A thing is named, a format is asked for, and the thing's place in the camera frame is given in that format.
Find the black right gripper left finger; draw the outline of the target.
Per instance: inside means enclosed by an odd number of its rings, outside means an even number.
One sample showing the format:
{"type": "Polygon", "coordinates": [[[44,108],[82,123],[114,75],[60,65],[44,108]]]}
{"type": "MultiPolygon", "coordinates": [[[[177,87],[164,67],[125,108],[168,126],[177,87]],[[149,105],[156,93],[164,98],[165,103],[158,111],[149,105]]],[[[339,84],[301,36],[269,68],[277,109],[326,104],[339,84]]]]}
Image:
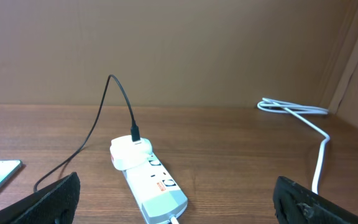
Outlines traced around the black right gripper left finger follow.
{"type": "Polygon", "coordinates": [[[0,211],[0,224],[72,224],[80,199],[76,172],[0,211]]]}

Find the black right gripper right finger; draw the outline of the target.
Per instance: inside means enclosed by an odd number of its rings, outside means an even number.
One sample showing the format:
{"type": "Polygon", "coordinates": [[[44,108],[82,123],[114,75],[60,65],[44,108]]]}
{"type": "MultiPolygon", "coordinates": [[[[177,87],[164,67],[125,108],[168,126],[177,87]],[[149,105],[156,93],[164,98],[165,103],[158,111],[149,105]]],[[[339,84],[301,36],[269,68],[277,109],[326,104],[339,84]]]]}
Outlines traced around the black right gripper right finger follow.
{"type": "Polygon", "coordinates": [[[285,176],[273,191],[279,224],[358,224],[358,216],[313,193],[285,176]]]}

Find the white power extension strip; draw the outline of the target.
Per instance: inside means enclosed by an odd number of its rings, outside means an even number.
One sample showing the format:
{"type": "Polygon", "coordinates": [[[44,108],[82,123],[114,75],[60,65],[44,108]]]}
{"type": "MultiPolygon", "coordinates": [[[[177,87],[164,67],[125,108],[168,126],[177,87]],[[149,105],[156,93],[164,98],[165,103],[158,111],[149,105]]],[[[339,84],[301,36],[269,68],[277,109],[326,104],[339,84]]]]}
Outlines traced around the white power extension strip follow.
{"type": "Polygon", "coordinates": [[[122,173],[146,224],[179,224],[188,198],[155,154],[122,173]]]}

